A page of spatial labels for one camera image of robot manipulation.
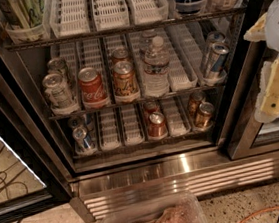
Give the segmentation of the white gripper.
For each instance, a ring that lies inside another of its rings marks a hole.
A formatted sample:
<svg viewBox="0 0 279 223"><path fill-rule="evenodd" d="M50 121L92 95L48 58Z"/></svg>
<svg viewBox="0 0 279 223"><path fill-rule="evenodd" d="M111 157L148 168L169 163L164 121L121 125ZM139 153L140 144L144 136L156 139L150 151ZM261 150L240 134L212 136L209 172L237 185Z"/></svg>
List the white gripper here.
<svg viewBox="0 0 279 223"><path fill-rule="evenodd" d="M261 15L245 32L244 39L248 42L266 40L270 49L279 52L279 0L273 0L267 14ZM264 62L260 78L254 118L264 124L279 117L279 55L275 61Z"/></svg>

